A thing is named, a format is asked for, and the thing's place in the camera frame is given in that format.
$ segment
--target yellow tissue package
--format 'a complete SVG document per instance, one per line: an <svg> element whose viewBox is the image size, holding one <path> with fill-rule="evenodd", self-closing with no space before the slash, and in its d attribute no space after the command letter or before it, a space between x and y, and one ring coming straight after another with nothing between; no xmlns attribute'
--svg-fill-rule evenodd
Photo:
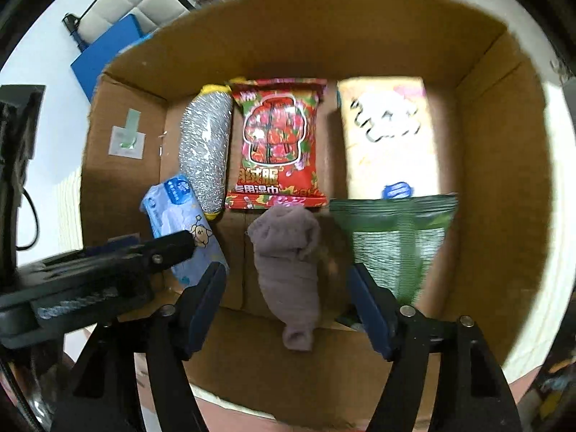
<svg viewBox="0 0 576 432"><path fill-rule="evenodd" d="M349 199L440 193L424 83L414 77L354 77L338 83Z"/></svg>

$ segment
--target quilted cushion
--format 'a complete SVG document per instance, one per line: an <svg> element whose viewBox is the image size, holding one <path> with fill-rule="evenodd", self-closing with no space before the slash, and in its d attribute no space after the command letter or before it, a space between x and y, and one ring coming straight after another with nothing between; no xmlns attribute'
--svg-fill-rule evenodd
<svg viewBox="0 0 576 432"><path fill-rule="evenodd" d="M147 34L187 12L178 0L96 0L80 19L78 33L91 44L115 22L132 13Z"/></svg>

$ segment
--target white sticker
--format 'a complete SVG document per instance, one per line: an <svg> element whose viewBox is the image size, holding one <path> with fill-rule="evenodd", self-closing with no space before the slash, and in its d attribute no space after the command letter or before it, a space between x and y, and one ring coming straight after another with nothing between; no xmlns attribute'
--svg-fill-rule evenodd
<svg viewBox="0 0 576 432"><path fill-rule="evenodd" d="M133 147L123 148L121 144L125 138L125 131L125 128L122 128L121 126L112 127L112 135L110 137L110 147L108 148L108 154L111 156L142 159L144 154L144 138L146 135L144 133L138 132L136 134L136 143L133 145Z"/></svg>

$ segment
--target screw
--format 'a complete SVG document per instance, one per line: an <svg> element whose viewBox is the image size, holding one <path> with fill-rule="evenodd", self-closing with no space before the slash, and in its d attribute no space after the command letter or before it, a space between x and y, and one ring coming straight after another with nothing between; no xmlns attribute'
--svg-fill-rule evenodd
<svg viewBox="0 0 576 432"><path fill-rule="evenodd" d="M400 307L400 313L404 315L404 317L414 317L416 315L416 309L411 305L402 305L402 307Z"/></svg>
<svg viewBox="0 0 576 432"><path fill-rule="evenodd" d="M176 307L174 307L174 305L171 304L162 305L162 307L160 307L159 312L162 317L169 317L170 315L174 315L176 313Z"/></svg>
<svg viewBox="0 0 576 432"><path fill-rule="evenodd" d="M462 325L468 328L474 326L474 320L472 319L472 317L469 317L468 315L462 315L460 317L460 323L462 323Z"/></svg>

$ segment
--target green plastic bag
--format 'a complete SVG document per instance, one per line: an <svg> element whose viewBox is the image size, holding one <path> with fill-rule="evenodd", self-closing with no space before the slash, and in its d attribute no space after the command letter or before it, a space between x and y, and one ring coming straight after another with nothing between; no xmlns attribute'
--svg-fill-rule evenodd
<svg viewBox="0 0 576 432"><path fill-rule="evenodd" d="M394 200L331 200L330 214L350 235L354 261L402 304L416 300L457 207L455 194Z"/></svg>

